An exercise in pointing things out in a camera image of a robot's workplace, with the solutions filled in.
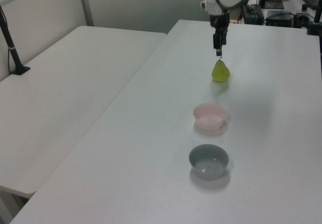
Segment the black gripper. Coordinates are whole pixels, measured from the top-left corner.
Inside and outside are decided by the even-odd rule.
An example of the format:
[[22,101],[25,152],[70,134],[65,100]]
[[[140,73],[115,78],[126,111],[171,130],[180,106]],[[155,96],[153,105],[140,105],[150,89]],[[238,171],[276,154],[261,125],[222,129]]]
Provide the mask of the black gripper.
[[226,45],[227,29],[229,26],[230,13],[224,11],[220,15],[209,15],[210,25],[214,28],[213,48],[217,56],[222,56],[222,45]]

